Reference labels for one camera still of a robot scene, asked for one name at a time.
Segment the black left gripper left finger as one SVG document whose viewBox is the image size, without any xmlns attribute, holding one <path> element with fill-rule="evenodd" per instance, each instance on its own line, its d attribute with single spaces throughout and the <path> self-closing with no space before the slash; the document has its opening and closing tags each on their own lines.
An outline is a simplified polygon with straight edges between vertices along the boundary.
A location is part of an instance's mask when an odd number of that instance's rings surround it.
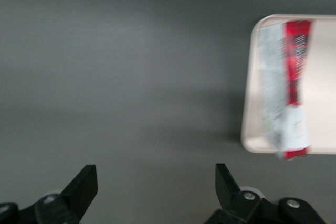
<svg viewBox="0 0 336 224">
<path fill-rule="evenodd" d="M 59 194 L 21 210 L 14 202 L 1 203 L 1 223 L 80 223 L 97 192 L 96 165 L 86 165 Z"/>
</svg>

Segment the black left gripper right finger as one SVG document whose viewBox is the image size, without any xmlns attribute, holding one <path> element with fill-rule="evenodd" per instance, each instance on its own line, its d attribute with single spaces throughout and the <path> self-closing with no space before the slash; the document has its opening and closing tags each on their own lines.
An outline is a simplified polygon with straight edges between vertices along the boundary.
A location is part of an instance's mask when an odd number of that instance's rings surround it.
<svg viewBox="0 0 336 224">
<path fill-rule="evenodd" d="M 221 205 L 206 223 L 326 223 L 306 201 L 285 197 L 275 205 L 251 190 L 242 190 L 225 164 L 216 164 L 215 190 Z"/>
</svg>

